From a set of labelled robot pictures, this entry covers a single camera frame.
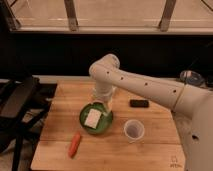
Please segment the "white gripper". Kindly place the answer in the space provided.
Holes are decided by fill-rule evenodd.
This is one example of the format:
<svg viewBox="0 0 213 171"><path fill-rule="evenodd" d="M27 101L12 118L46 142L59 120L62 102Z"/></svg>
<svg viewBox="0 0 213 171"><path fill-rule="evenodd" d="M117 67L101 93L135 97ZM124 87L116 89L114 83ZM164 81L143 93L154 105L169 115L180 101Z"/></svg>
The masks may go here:
<svg viewBox="0 0 213 171"><path fill-rule="evenodd" d="M99 88L99 87L95 87L93 89L93 97L95 99L92 99L92 103L93 104L98 104L98 103L102 103L106 102L105 104L105 108L106 108L106 112L107 114L112 112L112 96L114 94L115 88L113 86L111 86L109 89L107 89L106 87L104 87L103 89Z"/></svg>

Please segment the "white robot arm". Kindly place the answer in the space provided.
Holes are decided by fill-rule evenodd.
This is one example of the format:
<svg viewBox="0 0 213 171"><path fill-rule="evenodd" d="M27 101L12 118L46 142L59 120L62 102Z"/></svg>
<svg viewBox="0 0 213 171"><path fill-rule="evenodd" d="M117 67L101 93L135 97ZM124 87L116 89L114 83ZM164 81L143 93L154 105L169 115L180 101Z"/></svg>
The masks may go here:
<svg viewBox="0 0 213 171"><path fill-rule="evenodd" d="M183 114L191 120L185 171L213 171L213 91L119 67L114 54L107 54L90 66L95 98L108 103L116 86Z"/></svg>

